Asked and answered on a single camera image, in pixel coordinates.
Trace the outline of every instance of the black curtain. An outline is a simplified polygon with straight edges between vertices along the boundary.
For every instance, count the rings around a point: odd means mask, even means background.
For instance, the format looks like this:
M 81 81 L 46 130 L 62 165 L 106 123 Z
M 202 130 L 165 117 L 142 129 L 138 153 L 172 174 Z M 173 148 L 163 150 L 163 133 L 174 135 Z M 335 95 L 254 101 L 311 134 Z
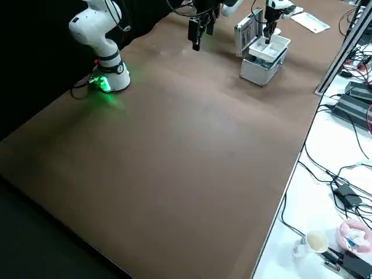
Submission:
M 124 38 L 118 28 L 108 37 L 120 48 L 152 30 L 170 12 L 165 0 L 124 0 L 133 21 Z M 124 14 L 121 0 L 116 0 Z M 174 6 L 182 0 L 171 0 Z M 68 23 L 87 4 L 79 0 L 10 2 L 10 49 L 3 53 L 3 67 L 16 81 L 0 90 L 0 141 L 91 72 L 91 48 L 76 42 Z

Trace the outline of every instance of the dark floor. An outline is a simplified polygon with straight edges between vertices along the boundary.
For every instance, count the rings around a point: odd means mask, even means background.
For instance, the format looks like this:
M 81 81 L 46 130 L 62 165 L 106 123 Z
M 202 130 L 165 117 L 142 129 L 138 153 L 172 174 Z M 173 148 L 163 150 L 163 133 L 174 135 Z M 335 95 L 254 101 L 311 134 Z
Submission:
M 0 177 L 0 278 L 130 278 Z

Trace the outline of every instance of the metal box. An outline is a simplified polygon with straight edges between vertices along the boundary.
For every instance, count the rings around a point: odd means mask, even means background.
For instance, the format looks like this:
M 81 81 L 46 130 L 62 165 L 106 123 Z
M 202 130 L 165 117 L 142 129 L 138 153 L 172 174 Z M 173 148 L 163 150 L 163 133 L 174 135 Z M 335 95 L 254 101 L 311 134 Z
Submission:
M 249 54 L 249 46 L 262 36 L 263 9 L 257 8 L 234 27 L 236 54 L 243 58 L 240 77 L 265 86 L 283 64 L 288 48 L 277 59 L 268 63 Z

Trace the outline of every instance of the pink object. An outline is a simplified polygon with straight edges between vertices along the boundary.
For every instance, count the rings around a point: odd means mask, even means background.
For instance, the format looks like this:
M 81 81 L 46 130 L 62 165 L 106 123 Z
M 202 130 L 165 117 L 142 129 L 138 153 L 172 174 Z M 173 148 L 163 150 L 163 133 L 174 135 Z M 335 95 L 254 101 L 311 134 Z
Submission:
M 365 231 L 366 235 L 364 236 L 364 238 L 369 243 L 371 243 L 371 245 L 369 247 L 354 246 L 353 247 L 354 251 L 348 249 L 348 247 L 346 246 L 346 244 L 344 242 L 345 234 L 346 234 L 346 230 L 347 230 L 346 225 L 349 226 L 349 228 L 354 228 L 356 230 Z M 341 248 L 344 249 L 344 250 L 350 250 L 351 252 L 355 252 L 355 250 L 356 250 L 358 253 L 370 253 L 370 252 L 372 252 L 372 232 L 370 231 L 370 229 L 365 224 L 361 223 L 358 220 L 348 219 L 348 220 L 345 220 L 344 222 L 342 222 L 341 226 L 337 230 L 336 239 L 337 239 L 338 245 L 341 246 Z

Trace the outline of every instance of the green led light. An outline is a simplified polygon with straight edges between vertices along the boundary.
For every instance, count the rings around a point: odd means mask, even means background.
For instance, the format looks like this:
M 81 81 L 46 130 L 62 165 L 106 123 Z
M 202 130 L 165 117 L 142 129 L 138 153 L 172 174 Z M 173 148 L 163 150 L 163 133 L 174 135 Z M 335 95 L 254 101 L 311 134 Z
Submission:
M 104 76 L 97 76 L 89 80 L 90 84 L 95 84 L 97 87 L 102 89 L 104 92 L 111 91 L 111 87 L 109 85 L 109 82 L 107 81 L 107 78 Z

